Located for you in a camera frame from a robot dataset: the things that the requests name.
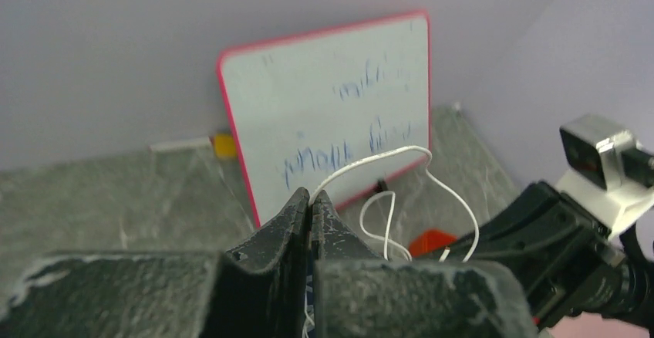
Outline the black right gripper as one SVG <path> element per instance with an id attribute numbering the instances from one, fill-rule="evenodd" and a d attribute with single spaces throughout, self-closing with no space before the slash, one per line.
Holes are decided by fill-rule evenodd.
<path id="1" fill-rule="evenodd" d="M 522 285 L 534 323 L 551 328 L 565 317 L 599 314 L 642 328 L 653 326 L 653 262 L 635 227 L 608 239 L 609 229 L 566 193 L 530 184 L 493 220 L 480 226 L 471 260 L 498 262 Z M 462 261 L 474 231 L 426 253 Z"/>

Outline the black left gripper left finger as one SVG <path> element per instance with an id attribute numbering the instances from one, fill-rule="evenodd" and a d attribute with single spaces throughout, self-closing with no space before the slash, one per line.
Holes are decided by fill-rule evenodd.
<path id="1" fill-rule="evenodd" d="M 309 194 L 222 251 L 56 252 L 18 280 L 3 337 L 299 337 Z"/>

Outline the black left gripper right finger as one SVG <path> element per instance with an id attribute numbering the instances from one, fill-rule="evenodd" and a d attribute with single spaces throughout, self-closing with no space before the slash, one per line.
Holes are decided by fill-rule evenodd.
<path id="1" fill-rule="evenodd" d="M 341 221 L 326 192 L 312 204 L 320 257 L 314 266 L 317 337 L 536 337 L 519 282 L 497 262 L 332 257 L 324 244 Z"/>

